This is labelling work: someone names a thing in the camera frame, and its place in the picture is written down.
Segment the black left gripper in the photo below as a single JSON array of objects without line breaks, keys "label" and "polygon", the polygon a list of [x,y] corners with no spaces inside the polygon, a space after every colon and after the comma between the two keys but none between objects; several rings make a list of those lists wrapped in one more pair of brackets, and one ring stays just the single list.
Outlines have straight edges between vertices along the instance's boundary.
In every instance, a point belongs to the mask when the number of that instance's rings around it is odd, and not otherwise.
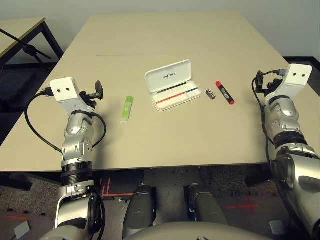
[{"label": "black left gripper", "polygon": [[87,94],[86,91],[81,91],[79,93],[81,99],[85,102],[85,104],[91,108],[95,108],[97,103],[94,99],[102,100],[104,96],[104,89],[101,82],[98,80],[95,83],[96,93]]}]

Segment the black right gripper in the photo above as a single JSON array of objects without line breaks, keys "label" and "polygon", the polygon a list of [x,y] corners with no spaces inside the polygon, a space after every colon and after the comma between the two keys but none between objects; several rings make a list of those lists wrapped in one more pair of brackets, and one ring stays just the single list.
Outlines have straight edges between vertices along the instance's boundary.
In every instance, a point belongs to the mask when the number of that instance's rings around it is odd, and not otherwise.
[{"label": "black right gripper", "polygon": [[[257,87],[262,87],[263,86],[263,80],[264,80],[264,73],[261,72],[260,70],[257,72],[256,77],[255,77],[255,85]],[[274,79],[273,82],[269,82],[266,90],[266,94],[270,94],[274,92],[282,83],[281,79]]]}]

